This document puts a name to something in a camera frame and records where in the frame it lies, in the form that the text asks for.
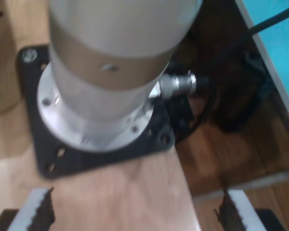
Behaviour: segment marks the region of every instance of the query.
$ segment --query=metal bracket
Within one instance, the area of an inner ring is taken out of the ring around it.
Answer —
[[[69,147],[44,125],[37,106],[39,79],[49,62],[48,46],[26,47],[17,55],[17,70],[26,98],[37,165],[42,176],[54,179],[91,168],[137,158],[170,149],[175,142],[163,103],[157,101],[147,129],[130,145],[106,154],[89,153]]]

